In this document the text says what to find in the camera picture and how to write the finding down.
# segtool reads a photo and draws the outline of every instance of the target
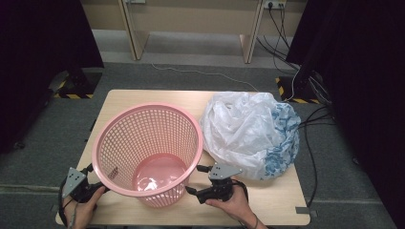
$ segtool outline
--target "human hand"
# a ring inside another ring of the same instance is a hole
[[[94,193],[92,198],[86,203],[77,203],[72,198],[64,198],[63,206],[65,207],[65,217],[70,226],[72,218],[74,218],[72,228],[73,229],[85,229],[87,225],[93,218],[93,212],[96,209],[96,204],[101,196],[104,194],[105,187],[102,186],[98,188]]]
[[[236,219],[249,229],[266,228],[251,210],[244,188],[241,186],[233,185],[233,195],[230,200],[220,201],[211,198],[205,204],[222,209],[231,218]]]

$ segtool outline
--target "gray carpet floor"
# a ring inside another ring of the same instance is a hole
[[[102,72],[93,98],[51,99],[27,132],[26,147],[0,155],[0,229],[63,228],[54,221],[57,187],[69,167],[78,163],[110,90],[257,90],[272,93],[280,100],[275,78],[286,75],[262,68],[157,67],[181,72],[158,70],[151,64],[105,63],[104,69],[90,70]],[[56,76],[51,88],[57,88],[63,78],[64,73]],[[322,107],[291,105],[303,120]],[[307,127],[307,136],[318,186],[310,207],[311,223],[302,228],[395,228],[367,174],[352,162],[352,149],[338,126],[331,119],[313,124]],[[295,166],[304,196],[309,200],[315,180],[305,134],[300,129],[301,145]]]

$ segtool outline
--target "pink plastic basket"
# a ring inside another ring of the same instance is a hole
[[[198,122],[187,111],[164,103],[141,104],[100,131],[93,167],[114,192],[152,207],[178,201],[203,152]]]

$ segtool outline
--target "black curtain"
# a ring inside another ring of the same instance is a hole
[[[288,61],[317,60],[310,68],[322,75],[344,136],[396,226],[405,228],[405,5],[334,3],[308,1]],[[335,9],[328,37],[319,31],[330,6]],[[313,42],[325,37],[321,45]],[[308,56],[310,49],[315,55]]]
[[[103,67],[79,0],[0,1],[0,152],[24,132],[53,78]]]

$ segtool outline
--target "wall outlet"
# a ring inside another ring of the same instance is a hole
[[[279,10],[281,8],[286,7],[287,0],[266,0],[265,1],[265,9],[268,9],[268,3],[271,2],[273,4],[272,10]]]

